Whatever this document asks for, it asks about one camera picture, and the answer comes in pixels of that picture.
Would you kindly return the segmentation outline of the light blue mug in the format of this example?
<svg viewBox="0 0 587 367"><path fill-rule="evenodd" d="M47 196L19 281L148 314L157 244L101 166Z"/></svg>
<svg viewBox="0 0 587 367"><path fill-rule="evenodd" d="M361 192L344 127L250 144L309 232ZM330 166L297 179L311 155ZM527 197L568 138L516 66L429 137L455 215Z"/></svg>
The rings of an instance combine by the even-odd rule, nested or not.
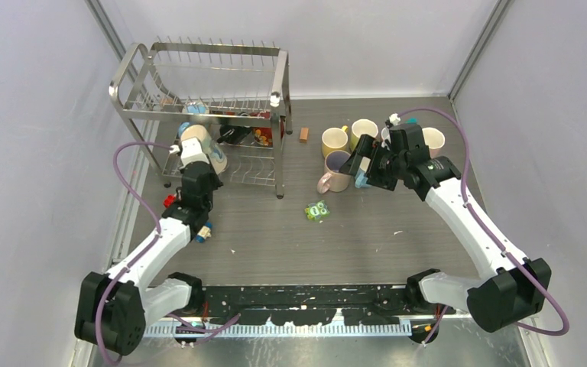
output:
<svg viewBox="0 0 587 367"><path fill-rule="evenodd" d="M359 171L355 176L355 187L358 189L369 188L371 185L368 184L368 178L364 172Z"/></svg>

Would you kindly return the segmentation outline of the beige patterned mug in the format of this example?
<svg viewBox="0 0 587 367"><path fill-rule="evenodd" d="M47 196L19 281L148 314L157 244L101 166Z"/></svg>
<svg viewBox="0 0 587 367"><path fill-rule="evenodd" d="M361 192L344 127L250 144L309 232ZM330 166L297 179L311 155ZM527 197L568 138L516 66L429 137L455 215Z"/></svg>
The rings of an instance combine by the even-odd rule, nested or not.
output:
<svg viewBox="0 0 587 367"><path fill-rule="evenodd" d="M202 147L203 152L208 156L212 167L217 174L220 174L228 167L228 159L220 145L212 138L203 125L189 125L180 133L180 142L184 143L188 138L196 138Z"/></svg>

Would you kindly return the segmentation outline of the pink faceted mug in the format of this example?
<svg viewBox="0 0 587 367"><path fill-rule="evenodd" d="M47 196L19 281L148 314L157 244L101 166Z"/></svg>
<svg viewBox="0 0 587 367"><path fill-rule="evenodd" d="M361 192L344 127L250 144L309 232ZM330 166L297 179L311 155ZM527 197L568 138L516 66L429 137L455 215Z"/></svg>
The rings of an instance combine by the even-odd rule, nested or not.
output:
<svg viewBox="0 0 587 367"><path fill-rule="evenodd" d="M430 151L430 157L436 158L446 143L444 134L437 128L422 128L423 138Z"/></svg>

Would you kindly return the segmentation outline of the yellow cup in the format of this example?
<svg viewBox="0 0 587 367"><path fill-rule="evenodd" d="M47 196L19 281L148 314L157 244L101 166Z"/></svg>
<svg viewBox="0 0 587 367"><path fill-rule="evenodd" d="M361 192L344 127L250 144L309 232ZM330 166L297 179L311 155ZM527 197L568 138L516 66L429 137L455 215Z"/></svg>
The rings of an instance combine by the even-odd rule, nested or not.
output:
<svg viewBox="0 0 587 367"><path fill-rule="evenodd" d="M332 127L326 129L321 135L322 154L326 158L334 151L347 151L349 146L348 126L341 128Z"/></svg>

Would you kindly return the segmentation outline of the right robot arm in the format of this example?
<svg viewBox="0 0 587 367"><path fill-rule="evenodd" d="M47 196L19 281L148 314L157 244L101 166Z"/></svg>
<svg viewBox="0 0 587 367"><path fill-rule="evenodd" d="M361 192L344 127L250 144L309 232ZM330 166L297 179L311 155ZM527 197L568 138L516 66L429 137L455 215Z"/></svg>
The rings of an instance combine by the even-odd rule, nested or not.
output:
<svg viewBox="0 0 587 367"><path fill-rule="evenodd" d="M431 157L419 125L399 125L385 143L363 135L340 173L355 175L363 159L369 185L413 190L451 229L468 253L477 278L447 275L431 268L407 279L406 304L426 313L435 304L469 313L488 333L539 313L552 271L542 259L529 259L511 243L470 194L462 174L445 156Z"/></svg>

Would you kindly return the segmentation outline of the lime green mug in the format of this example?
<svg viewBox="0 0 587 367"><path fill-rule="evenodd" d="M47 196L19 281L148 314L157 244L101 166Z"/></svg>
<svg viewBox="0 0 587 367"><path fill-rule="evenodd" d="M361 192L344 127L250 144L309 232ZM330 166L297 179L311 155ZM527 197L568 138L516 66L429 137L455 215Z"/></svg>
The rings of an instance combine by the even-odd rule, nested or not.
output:
<svg viewBox="0 0 587 367"><path fill-rule="evenodd" d="M369 135L373 138L378 136L379 129L375 122L369 119L359 119L350 127L350 150L353 151L362 135Z"/></svg>

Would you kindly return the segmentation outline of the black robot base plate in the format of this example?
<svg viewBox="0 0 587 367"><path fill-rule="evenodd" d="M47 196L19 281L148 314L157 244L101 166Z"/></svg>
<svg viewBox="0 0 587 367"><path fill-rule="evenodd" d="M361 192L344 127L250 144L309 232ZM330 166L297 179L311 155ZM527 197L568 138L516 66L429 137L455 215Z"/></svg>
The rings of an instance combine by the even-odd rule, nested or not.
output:
<svg viewBox="0 0 587 367"><path fill-rule="evenodd" d="M173 312L187 318L238 325L327 325L341 317L346 326L391 325L403 317L435 319L442 306L414 305L405 286L395 284L205 286L193 306Z"/></svg>

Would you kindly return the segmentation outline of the pale pink marbled mug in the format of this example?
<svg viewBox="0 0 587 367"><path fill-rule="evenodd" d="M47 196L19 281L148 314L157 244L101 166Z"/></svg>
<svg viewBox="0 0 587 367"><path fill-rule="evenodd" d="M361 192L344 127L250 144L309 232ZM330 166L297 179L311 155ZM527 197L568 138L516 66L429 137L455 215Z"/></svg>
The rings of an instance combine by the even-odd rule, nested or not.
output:
<svg viewBox="0 0 587 367"><path fill-rule="evenodd" d="M350 153L346 151L332 151L326 156L324 161L324 173L316 185L318 193L324 194L328 191L339 193L347 189L351 176L348 174L341 174L339 169L349 158Z"/></svg>

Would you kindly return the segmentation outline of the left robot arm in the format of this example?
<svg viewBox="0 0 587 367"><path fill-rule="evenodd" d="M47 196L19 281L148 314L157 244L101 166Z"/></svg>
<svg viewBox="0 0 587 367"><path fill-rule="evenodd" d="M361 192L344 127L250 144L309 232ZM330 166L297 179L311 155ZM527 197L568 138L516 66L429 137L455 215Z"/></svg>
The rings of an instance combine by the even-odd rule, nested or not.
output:
<svg viewBox="0 0 587 367"><path fill-rule="evenodd" d="M157 273L191 242L211 235L209 212L214 190L222 186L212 165L203 161L182 170L181 185L159 227L106 273L90 272L82 281L74 334L108 351L127 356L140 344L147 326L179 310L196 316L204 305L202 281L174 272L156 287Z"/></svg>

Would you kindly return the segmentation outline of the salmon floral mug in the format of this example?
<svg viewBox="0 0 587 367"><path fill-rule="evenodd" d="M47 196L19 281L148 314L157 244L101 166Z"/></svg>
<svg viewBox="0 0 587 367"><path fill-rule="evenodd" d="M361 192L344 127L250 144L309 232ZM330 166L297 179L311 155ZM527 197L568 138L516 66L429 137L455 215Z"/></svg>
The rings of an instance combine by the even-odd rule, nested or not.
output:
<svg viewBox="0 0 587 367"><path fill-rule="evenodd" d="M391 146L390 133L388 128L383 128L381 130L381 145L386 148Z"/></svg>

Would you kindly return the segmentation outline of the blue patterned mug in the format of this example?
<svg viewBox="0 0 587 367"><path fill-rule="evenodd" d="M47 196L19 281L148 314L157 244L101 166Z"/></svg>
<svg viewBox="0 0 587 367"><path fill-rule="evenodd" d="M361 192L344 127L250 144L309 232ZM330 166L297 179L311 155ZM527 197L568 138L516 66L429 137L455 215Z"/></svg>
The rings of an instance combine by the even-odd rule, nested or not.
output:
<svg viewBox="0 0 587 367"><path fill-rule="evenodd" d="M189 114L209 114L209 107L203 102L188 102L183 111Z"/></svg>

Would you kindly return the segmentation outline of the black cup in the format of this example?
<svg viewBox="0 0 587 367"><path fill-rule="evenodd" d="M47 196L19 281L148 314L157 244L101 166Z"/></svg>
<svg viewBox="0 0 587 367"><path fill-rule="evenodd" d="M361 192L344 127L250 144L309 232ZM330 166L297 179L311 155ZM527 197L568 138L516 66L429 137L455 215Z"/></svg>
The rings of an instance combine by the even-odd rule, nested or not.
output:
<svg viewBox="0 0 587 367"><path fill-rule="evenodd" d="M221 125L216 141L218 144L238 145L251 133L252 128L248 126Z"/></svg>

